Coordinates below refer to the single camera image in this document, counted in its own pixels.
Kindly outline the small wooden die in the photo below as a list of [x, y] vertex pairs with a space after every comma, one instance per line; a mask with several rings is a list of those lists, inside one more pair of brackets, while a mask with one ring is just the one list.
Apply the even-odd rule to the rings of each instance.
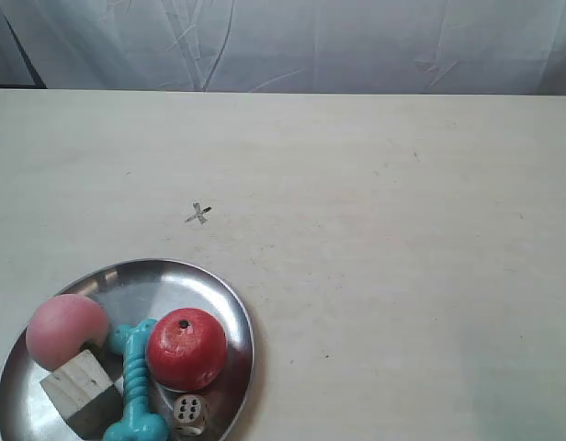
[[197, 394], [180, 395], [173, 405], [173, 430], [178, 436], [201, 435], [209, 419], [209, 408]]

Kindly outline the red apple toy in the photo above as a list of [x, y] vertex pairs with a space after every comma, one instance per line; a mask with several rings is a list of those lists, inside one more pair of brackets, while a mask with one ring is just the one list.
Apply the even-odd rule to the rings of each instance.
[[169, 312], [154, 327], [145, 349], [153, 378], [169, 390], [208, 386], [221, 373], [228, 341], [221, 323], [197, 308]]

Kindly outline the large round metal plate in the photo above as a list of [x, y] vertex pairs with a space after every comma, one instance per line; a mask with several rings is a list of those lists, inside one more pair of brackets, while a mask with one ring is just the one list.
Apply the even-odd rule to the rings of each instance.
[[[229, 349], [225, 368], [204, 390], [209, 423], [203, 440], [226, 440], [243, 413], [255, 373], [252, 321], [236, 292], [209, 271], [167, 259], [141, 259], [104, 267], [62, 288], [99, 303], [112, 324], [160, 319], [185, 307], [214, 316]], [[30, 359], [20, 335], [0, 372], [0, 440], [75, 440], [40, 386], [46, 370]]]

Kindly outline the turquoise rubber bone toy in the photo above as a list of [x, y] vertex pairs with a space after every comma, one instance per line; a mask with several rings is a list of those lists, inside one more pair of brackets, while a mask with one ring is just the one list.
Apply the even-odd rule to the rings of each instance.
[[168, 425], [163, 416], [149, 409], [149, 369], [145, 349], [155, 319], [145, 319], [134, 327], [117, 326], [108, 345], [116, 355], [122, 355], [123, 412], [121, 418], [104, 433], [104, 440], [167, 440]]

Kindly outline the white wrinkled backdrop cloth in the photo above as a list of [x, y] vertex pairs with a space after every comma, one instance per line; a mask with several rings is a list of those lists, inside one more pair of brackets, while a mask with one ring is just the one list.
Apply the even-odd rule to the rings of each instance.
[[566, 96], [566, 1], [0, 1], [0, 86]]

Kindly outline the pink peach toy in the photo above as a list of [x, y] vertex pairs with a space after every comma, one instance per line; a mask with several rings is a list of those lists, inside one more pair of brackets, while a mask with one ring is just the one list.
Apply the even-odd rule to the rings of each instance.
[[108, 330], [108, 316], [98, 303], [62, 294], [36, 309], [27, 326], [26, 346], [39, 366], [53, 371], [78, 355], [84, 344], [102, 347]]

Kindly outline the pale wooden cube block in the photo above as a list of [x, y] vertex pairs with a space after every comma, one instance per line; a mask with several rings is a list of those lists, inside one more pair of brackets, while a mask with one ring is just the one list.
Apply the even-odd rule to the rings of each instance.
[[63, 421], [82, 439], [100, 440], [123, 412], [123, 400], [96, 357], [84, 350], [40, 386]]

